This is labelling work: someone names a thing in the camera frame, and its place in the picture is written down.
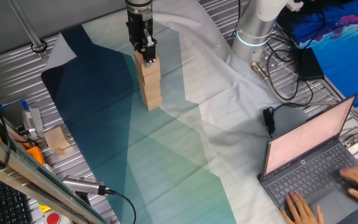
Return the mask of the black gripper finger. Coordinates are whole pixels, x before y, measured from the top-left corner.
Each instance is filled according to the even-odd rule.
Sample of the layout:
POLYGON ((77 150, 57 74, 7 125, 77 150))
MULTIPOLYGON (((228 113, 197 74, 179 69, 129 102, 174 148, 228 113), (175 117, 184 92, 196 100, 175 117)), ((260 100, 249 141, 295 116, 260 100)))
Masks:
POLYGON ((155 39, 147 29, 144 29, 144 34, 142 35, 142 55, 146 67, 151 67, 155 62, 155 45, 155 39))

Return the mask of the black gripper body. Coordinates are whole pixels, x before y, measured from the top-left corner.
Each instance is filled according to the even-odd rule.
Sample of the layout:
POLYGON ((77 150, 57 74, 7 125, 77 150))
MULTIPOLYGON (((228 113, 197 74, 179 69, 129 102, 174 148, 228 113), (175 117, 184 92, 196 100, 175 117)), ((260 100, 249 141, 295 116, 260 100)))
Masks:
POLYGON ((129 31, 129 40, 132 44, 148 44, 148 36, 152 33, 152 15, 127 12, 126 23, 129 31))

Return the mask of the person's left hand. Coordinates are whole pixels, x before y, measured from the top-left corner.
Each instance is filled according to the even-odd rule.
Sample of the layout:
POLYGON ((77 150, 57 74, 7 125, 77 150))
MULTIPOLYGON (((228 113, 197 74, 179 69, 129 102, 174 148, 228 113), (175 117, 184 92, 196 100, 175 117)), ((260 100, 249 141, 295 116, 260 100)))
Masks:
POLYGON ((282 217, 288 224, 325 224, 324 214, 319 205, 316 206, 316 215, 312 212, 306 200, 299 194, 290 192, 285 197, 292 220, 283 207, 280 208, 282 217))

